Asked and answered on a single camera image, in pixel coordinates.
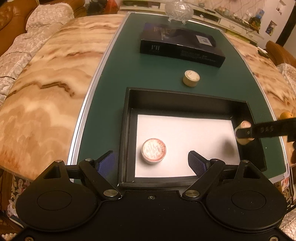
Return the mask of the green desk mat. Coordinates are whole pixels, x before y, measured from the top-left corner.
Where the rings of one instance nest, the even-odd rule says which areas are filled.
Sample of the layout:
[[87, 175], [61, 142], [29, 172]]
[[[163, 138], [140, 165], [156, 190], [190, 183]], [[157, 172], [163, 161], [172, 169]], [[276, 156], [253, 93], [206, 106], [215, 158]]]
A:
[[[114, 151], [118, 166], [110, 182], [119, 184], [119, 153], [125, 94], [128, 88], [183, 92], [218, 98], [245, 101], [253, 123], [275, 120], [275, 115], [242, 54], [218, 29], [189, 22], [186, 29], [211, 35], [225, 55], [220, 68], [206, 64], [142, 54], [139, 50], [145, 23], [166, 24], [160, 15], [129, 13], [120, 25], [98, 66], [80, 111], [71, 143], [68, 164], [84, 159], [97, 159]], [[200, 75], [195, 87], [183, 83], [186, 70]], [[283, 141], [261, 138], [267, 169], [262, 173], [271, 182], [289, 175]]]

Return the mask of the orange fruit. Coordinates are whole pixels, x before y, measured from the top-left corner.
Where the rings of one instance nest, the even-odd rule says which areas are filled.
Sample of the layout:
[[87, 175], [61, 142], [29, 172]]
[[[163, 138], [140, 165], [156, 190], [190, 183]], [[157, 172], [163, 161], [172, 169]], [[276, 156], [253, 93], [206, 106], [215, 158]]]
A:
[[283, 113], [280, 114], [279, 120], [286, 120], [289, 118], [293, 118], [293, 114], [289, 111], [284, 111]]

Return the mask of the white TV cabinet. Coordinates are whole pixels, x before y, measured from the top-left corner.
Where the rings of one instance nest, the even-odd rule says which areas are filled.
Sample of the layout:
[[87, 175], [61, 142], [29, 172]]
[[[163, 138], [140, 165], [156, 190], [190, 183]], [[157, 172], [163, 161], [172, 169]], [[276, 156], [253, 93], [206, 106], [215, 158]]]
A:
[[[122, 1], [120, 11], [143, 11], [165, 14], [166, 1]], [[192, 19], [220, 28], [241, 36], [243, 39], [257, 45], [264, 38], [248, 23], [235, 16], [226, 16], [218, 9], [205, 9], [194, 4], [189, 4], [194, 14]]]

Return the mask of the round tin pale label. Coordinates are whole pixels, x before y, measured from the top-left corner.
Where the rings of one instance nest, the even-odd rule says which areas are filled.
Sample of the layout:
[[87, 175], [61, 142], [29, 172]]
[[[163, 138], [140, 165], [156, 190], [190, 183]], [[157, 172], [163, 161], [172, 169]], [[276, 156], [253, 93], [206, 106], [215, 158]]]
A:
[[193, 70], [186, 70], [183, 76], [183, 83], [188, 87], [195, 87], [200, 80], [200, 75]]

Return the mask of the black open box base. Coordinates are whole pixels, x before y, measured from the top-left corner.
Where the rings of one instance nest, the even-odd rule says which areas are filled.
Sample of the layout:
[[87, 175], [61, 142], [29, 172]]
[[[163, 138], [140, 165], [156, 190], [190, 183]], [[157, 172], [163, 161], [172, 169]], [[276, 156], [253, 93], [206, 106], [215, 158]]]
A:
[[[206, 159], [228, 165], [251, 161], [267, 169], [262, 143], [238, 144], [234, 129], [253, 122], [245, 101], [183, 92], [128, 88], [123, 108], [118, 181], [125, 187], [174, 187], [190, 185], [196, 174], [188, 164], [195, 151]], [[166, 145], [164, 159], [148, 164], [142, 144], [158, 138]]]

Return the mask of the brown leather sofa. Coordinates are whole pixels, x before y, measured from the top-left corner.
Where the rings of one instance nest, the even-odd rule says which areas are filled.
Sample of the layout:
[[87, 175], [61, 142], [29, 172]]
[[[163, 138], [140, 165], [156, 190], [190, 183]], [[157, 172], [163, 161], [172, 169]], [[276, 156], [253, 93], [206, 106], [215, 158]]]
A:
[[86, 16], [85, 1], [1, 1], [1, 55], [22, 35], [38, 46], [63, 25]]

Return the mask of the round tin red label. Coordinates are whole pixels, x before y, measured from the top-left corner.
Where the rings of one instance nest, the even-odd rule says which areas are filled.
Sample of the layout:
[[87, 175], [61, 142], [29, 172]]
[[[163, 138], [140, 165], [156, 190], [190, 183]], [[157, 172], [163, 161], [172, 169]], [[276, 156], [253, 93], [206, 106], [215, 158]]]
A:
[[150, 138], [146, 140], [141, 147], [141, 155], [148, 164], [156, 164], [161, 162], [167, 152], [165, 143], [158, 138]]
[[234, 129], [234, 134], [238, 144], [244, 146], [254, 140], [254, 138], [250, 138], [249, 134], [247, 134], [249, 128], [251, 128], [251, 123], [244, 120]]

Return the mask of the brown leather chair right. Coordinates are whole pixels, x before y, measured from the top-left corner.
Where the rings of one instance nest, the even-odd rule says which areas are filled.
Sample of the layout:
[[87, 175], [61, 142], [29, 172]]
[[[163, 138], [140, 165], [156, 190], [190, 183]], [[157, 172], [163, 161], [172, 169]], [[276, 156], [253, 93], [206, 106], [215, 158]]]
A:
[[296, 67], [295, 57], [292, 56], [284, 47], [276, 44], [272, 41], [268, 41], [265, 46], [265, 50], [267, 51], [267, 55], [273, 61], [275, 66], [280, 64], [289, 64], [293, 67]]

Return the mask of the dark blue box lid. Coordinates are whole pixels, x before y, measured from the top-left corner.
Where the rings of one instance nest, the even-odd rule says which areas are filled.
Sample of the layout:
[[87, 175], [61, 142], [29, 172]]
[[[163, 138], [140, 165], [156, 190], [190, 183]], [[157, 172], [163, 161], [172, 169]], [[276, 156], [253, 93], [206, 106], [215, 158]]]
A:
[[225, 55], [211, 35], [164, 24], [145, 23], [140, 52], [193, 61], [220, 68]]

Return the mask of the crystal glass bowl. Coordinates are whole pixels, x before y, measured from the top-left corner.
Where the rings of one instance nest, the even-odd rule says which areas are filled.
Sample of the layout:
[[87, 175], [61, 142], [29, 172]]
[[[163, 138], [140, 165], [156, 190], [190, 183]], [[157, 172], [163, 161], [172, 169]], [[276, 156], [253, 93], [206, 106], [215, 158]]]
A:
[[194, 15], [194, 10], [183, 0], [168, 1], [165, 3], [165, 13], [168, 21], [175, 20], [186, 24]]

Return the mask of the small dark object on table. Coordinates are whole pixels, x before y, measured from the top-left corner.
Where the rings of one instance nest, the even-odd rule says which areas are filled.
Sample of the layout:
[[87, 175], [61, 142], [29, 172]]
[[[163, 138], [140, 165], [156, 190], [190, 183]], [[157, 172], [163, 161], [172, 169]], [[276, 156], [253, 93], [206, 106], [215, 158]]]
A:
[[269, 58], [267, 52], [264, 49], [257, 47], [257, 52], [260, 56], [267, 58], [267, 59]]

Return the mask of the white lace sofa cover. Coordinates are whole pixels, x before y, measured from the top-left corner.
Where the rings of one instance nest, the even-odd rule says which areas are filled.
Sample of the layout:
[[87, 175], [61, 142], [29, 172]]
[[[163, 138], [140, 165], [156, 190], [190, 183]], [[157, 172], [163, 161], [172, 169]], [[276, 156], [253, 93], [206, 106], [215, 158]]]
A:
[[73, 18], [74, 11], [67, 3], [39, 5], [33, 11], [26, 23], [26, 32], [17, 36], [1, 55], [1, 105], [39, 49]]

